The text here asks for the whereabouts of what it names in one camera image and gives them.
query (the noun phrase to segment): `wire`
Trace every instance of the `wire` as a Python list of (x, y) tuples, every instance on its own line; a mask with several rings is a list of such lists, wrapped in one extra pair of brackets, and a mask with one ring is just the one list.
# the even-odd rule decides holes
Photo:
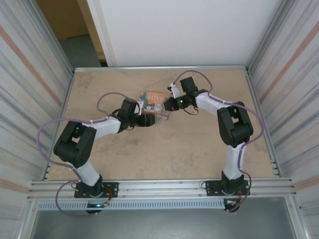
[(206, 182), (206, 181), (202, 182), (201, 185), (200, 185), (200, 187), (201, 187), (202, 189), (206, 189), (206, 188), (203, 188), (203, 184), (204, 184), (205, 182)]
[(101, 101), (105, 96), (108, 96), (108, 95), (120, 95), (120, 96), (123, 96), (123, 97), (125, 97), (125, 98), (128, 98), (126, 95), (124, 95), (124, 94), (122, 94), (122, 93), (119, 93), (119, 92), (109, 92), (109, 93), (106, 93), (106, 94), (102, 95), (102, 96), (99, 98), (98, 102), (96, 103), (96, 109), (97, 109), (98, 111), (100, 111), (100, 112), (105, 113), (105, 114), (107, 115), (107, 118), (110, 116), (109, 113), (107, 113), (105, 110), (100, 109), (100, 106), (99, 106), (99, 105), (100, 105), (100, 101)]
[(61, 119), (52, 119), (52, 120), (49, 120), (47, 121), (46, 123), (44, 123), (37, 131), (36, 133), (36, 137), (35, 137), (35, 141), (36, 141), (36, 147), (39, 151), (39, 153), (41, 154), (41, 156), (46, 160), (48, 161), (49, 163), (52, 163), (52, 164), (56, 164), (56, 165), (60, 165), (60, 166), (63, 166), (63, 167), (67, 167), (67, 168), (70, 168), (75, 174), (76, 176), (82, 180), (81, 176), (78, 174), (78, 172), (74, 169), (73, 166), (69, 165), (69, 164), (65, 164), (65, 163), (59, 163), (59, 162), (55, 162), (53, 160), (51, 160), (49, 157), (47, 157), (45, 155), (45, 153), (43, 152), (42, 148), (41, 148), (41, 145), (40, 145), (40, 135), (41, 135), (41, 132), (42, 130), (49, 124), (51, 123), (56, 123), (56, 122), (60, 122), (60, 121), (73, 121), (73, 122), (77, 122), (77, 123), (100, 123), (100, 122), (104, 122), (106, 121), (107, 118), (105, 119), (98, 119), (98, 120), (95, 120), (95, 121), (83, 121), (83, 120), (78, 120), (78, 119), (72, 119), (72, 118), (61, 118)]
[(110, 198), (109, 198), (109, 199), (113, 198), (113, 193), (112, 193), (112, 190), (111, 190), (111, 189), (109, 189), (109, 188), (104, 188), (104, 189), (103, 189), (103, 191), (105, 192), (105, 194), (108, 194), (108, 193), (107, 193), (107, 190), (110, 192), (110, 193), (109, 193), (109, 194), (110, 194)]
[(139, 107), (139, 112), (141, 111), (141, 107), (140, 107), (140, 104), (137, 103), (138, 107)]
[(247, 199), (248, 194), (250, 193), (251, 185), (252, 185), (252, 178), (251, 178), (250, 174), (247, 173), (247, 172), (245, 172), (244, 170), (242, 170), (242, 169), (240, 168), (240, 161), (241, 161), (241, 155), (242, 155), (242, 153), (243, 153), (243, 149), (244, 149), (244, 147), (246, 147), (247, 145), (249, 145), (249, 144), (255, 142), (255, 141), (258, 140), (261, 136), (263, 136), (266, 126), (265, 126), (265, 122), (263, 121), (263, 119), (262, 119), (256, 112), (254, 112), (253, 110), (251, 110), (250, 108), (247, 108), (247, 107), (242, 106), (242, 105), (239, 105), (239, 104), (231, 103), (231, 102), (224, 102), (224, 101), (222, 101), (222, 100), (220, 100), (220, 99), (215, 98), (215, 97), (212, 96), (212, 95), (209, 95), (209, 98), (211, 98), (212, 100), (214, 100), (214, 101), (216, 101), (216, 102), (218, 102), (218, 103), (221, 103), (221, 104), (225, 104), (225, 105), (229, 105), (229, 106), (235, 106), (235, 107), (242, 108), (242, 109), (244, 109), (244, 110), (246, 110), (246, 111), (249, 111), (250, 113), (252, 113), (254, 116), (257, 117), (257, 119), (259, 120), (260, 125), (261, 125), (261, 132), (260, 132), (260, 134), (259, 134), (256, 138), (252, 139), (251, 141), (248, 141), (247, 143), (243, 144), (243, 145), (240, 147), (240, 151), (239, 151), (239, 155), (238, 155), (238, 160), (237, 160), (237, 167), (238, 167), (238, 170), (239, 170), (241, 173), (243, 173), (243, 174), (245, 174), (245, 175), (248, 176), (248, 178), (249, 178), (249, 186), (248, 186), (248, 189), (247, 189), (247, 193), (246, 193), (246, 195), (244, 196), (244, 198), (241, 200), (241, 202), (240, 202), (236, 207), (234, 207), (234, 208), (232, 208), (231, 210), (228, 211), (228, 212), (233, 212), (233, 211), (235, 211), (237, 208), (239, 208), (239, 207), (244, 203), (244, 201)]
[(204, 77), (204, 78), (207, 80), (207, 82), (208, 82), (209, 85), (210, 85), (210, 90), (208, 91), (208, 95), (209, 95), (209, 93), (213, 90), (213, 85), (212, 85), (211, 81), (208, 79), (208, 77), (205, 76), (203, 73), (201, 73), (201, 72), (199, 72), (199, 71), (195, 71), (195, 70), (187, 70), (187, 71), (184, 71), (183, 73), (181, 73), (181, 74), (176, 78), (176, 80), (173, 82), (173, 84), (175, 84), (175, 83), (179, 80), (179, 78), (180, 78), (182, 75), (184, 75), (185, 73), (187, 73), (187, 72), (195, 72), (195, 73), (201, 75), (202, 77)]
[(195, 113), (195, 114), (192, 114), (192, 113), (188, 112), (187, 110), (185, 110), (185, 108), (184, 108), (183, 110), (184, 110), (186, 113), (188, 113), (189, 115), (191, 115), (191, 116), (196, 116), (196, 115), (198, 115), (199, 111), (198, 111), (198, 109), (195, 108), (195, 106), (193, 106), (193, 107), (194, 107), (194, 110), (197, 111), (197, 113)]
[(241, 201), (241, 198), (243, 196), (243, 193), (241, 192), (241, 189), (238, 189), (238, 195), (239, 195), (239, 201)]
[(239, 155), (238, 155), (238, 160), (237, 160), (237, 167), (238, 167), (238, 170), (239, 170), (241, 173), (243, 173), (243, 174), (245, 174), (245, 175), (248, 176), (248, 178), (249, 178), (249, 186), (248, 186), (248, 189), (247, 189), (247, 193), (246, 193), (246, 195), (244, 196), (244, 198), (241, 200), (241, 202), (240, 202), (236, 207), (234, 207), (234, 208), (232, 208), (231, 210), (228, 211), (228, 212), (233, 212), (234, 210), (236, 210), (237, 208), (239, 208), (239, 207), (244, 203), (244, 201), (247, 199), (248, 194), (250, 193), (251, 185), (252, 185), (252, 178), (251, 178), (250, 174), (247, 173), (247, 172), (245, 172), (244, 170), (242, 170), (242, 169), (240, 168), (240, 161), (241, 161), (241, 155), (242, 155), (243, 149), (244, 149), (244, 147), (246, 147), (247, 145), (249, 145), (249, 144), (255, 142), (255, 141), (258, 140), (261, 136), (263, 136), (264, 131), (265, 131), (265, 127), (266, 127), (266, 126), (265, 126), (265, 122), (263, 121), (263, 119), (262, 119), (256, 112), (254, 112), (254, 111), (251, 110), (250, 108), (247, 108), (247, 107), (245, 107), (245, 106), (242, 106), (242, 105), (239, 105), (239, 104), (236, 104), (236, 103), (224, 102), (224, 101), (222, 101), (222, 100), (220, 100), (220, 99), (217, 99), (217, 98), (215, 98), (214, 96), (212, 96), (212, 95), (210, 94), (210, 92), (213, 90), (213, 85), (212, 85), (211, 81), (210, 81), (203, 73), (201, 73), (201, 72), (199, 72), (199, 71), (195, 71), (195, 70), (184, 71), (183, 73), (181, 73), (181, 74), (176, 78), (176, 80), (173, 82), (173, 84), (175, 84), (175, 83), (179, 80), (179, 78), (180, 78), (182, 75), (184, 75), (185, 73), (187, 73), (187, 72), (195, 72), (195, 73), (198, 73), (199, 75), (203, 76), (203, 77), (208, 81), (208, 83), (209, 83), (209, 85), (210, 85), (210, 90), (208, 91), (208, 97), (209, 97), (210, 99), (212, 99), (213, 101), (216, 101), (216, 102), (218, 102), (218, 103), (224, 104), (224, 105), (239, 107), (239, 108), (242, 108), (242, 109), (244, 109), (244, 110), (246, 110), (246, 111), (252, 113), (254, 116), (257, 117), (257, 119), (259, 120), (260, 125), (261, 125), (261, 132), (260, 132), (260, 134), (259, 134), (256, 138), (252, 139), (251, 141), (248, 141), (247, 143), (243, 144), (243, 145), (240, 147), (240, 151), (239, 151)]
[(114, 110), (114, 111), (111, 113), (111, 115), (115, 115), (119, 110), (120, 110), (120, 109)]
[(71, 183), (71, 188), (76, 189), (76, 186), (74, 187), (73, 183)]
[(133, 126), (131, 129), (125, 129), (125, 130), (127, 130), (127, 131), (132, 131), (133, 129), (135, 128), (135, 126)]
[(61, 185), (61, 187), (58, 189), (58, 191), (56, 192), (56, 195), (55, 195), (55, 204), (56, 204), (56, 207), (58, 208), (58, 210), (63, 213), (64, 215), (66, 216), (69, 216), (69, 217), (74, 217), (74, 218), (87, 218), (87, 217), (91, 217), (91, 216), (94, 216), (95, 214), (87, 214), (87, 215), (76, 215), (76, 214), (71, 214), (71, 213), (67, 213), (66, 211), (64, 211), (58, 204), (58, 196), (59, 196), (59, 193), (60, 191), (62, 190), (62, 188), (69, 184), (69, 183), (76, 183), (78, 182), (78, 180), (70, 180), (70, 181), (67, 181), (66, 183), (63, 183)]

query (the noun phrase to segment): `small box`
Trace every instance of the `small box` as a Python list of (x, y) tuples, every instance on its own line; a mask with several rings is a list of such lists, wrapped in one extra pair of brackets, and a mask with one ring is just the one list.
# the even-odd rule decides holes
[(142, 113), (154, 114), (158, 119), (168, 119), (169, 111), (164, 110), (164, 101), (171, 97), (169, 93), (143, 91), (139, 101), (143, 101)]

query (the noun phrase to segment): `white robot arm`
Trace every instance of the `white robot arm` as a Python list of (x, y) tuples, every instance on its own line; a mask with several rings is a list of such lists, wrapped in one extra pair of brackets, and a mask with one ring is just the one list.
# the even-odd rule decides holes
[[(240, 171), (245, 151), (245, 148), (241, 149), (241, 147), (249, 141), (253, 134), (247, 111), (226, 105), (224, 100), (208, 94), (207, 90), (198, 90), (192, 77), (183, 79), (180, 83), (185, 95), (181, 95), (176, 85), (172, 83), (167, 89), (173, 94), (173, 97), (164, 102), (165, 110), (176, 111), (194, 106), (218, 117), (220, 136), (227, 145), (226, 164), (221, 180), (222, 190), (226, 195), (232, 195), (246, 184), (244, 175)], [(236, 104), (244, 106), (242, 102), (236, 102)], [(240, 168), (238, 168), (240, 151), (242, 154)]]
[(90, 196), (100, 195), (103, 180), (89, 159), (94, 140), (109, 134), (120, 133), (129, 127), (153, 125), (155, 116), (142, 114), (142, 108), (143, 102), (126, 98), (121, 108), (114, 111), (105, 121), (98, 123), (69, 121), (57, 140), (54, 154), (73, 167), (81, 177), (82, 188)]

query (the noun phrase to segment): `black mounting plate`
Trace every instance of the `black mounting plate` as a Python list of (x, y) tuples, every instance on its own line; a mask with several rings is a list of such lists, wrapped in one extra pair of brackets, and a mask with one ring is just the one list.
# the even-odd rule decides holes
[(102, 182), (102, 192), (99, 196), (97, 197), (92, 197), (91, 195), (87, 194), (83, 188), (81, 183), (76, 184), (75, 192), (74, 192), (74, 197), (75, 198), (109, 198), (109, 194), (106, 194), (104, 192), (104, 188), (108, 188), (112, 191), (112, 198), (117, 198), (118, 197), (118, 191), (119, 191), (119, 183), (117, 182)]
[[(241, 190), (243, 196), (247, 194), (248, 189), (248, 181), (244, 180), (244, 182), (245, 184), (242, 184), (238, 188)], [(207, 196), (239, 196), (238, 191), (234, 192), (233, 194), (226, 194), (223, 191), (223, 187), (220, 180), (205, 181), (205, 189)]]

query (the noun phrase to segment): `wooden tabletop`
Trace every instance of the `wooden tabletop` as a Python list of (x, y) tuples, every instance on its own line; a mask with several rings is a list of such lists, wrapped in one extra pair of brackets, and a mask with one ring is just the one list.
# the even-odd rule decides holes
[[(122, 71), (76, 73), (65, 117), (81, 120), (103, 118), (96, 102), (106, 92), (121, 92), (138, 100), (144, 90), (167, 92), (168, 85), (182, 71)], [(213, 95), (226, 101), (254, 104), (242, 70), (205, 70), (213, 83)], [(196, 73), (192, 76), (199, 89), (208, 83)], [(100, 107), (108, 112), (118, 109), (121, 96), (105, 97)], [(258, 120), (249, 113), (256, 137)], [(91, 161), (104, 179), (194, 179), (220, 178), (225, 165), (226, 145), (219, 135), (217, 117), (199, 110), (191, 116), (184, 111), (171, 112), (168, 120), (159, 119), (151, 127), (108, 135), (95, 140)], [(246, 148), (244, 170), (252, 177), (273, 177), (270, 158), (263, 138)], [(67, 168), (52, 165), (49, 180), (73, 179)]]

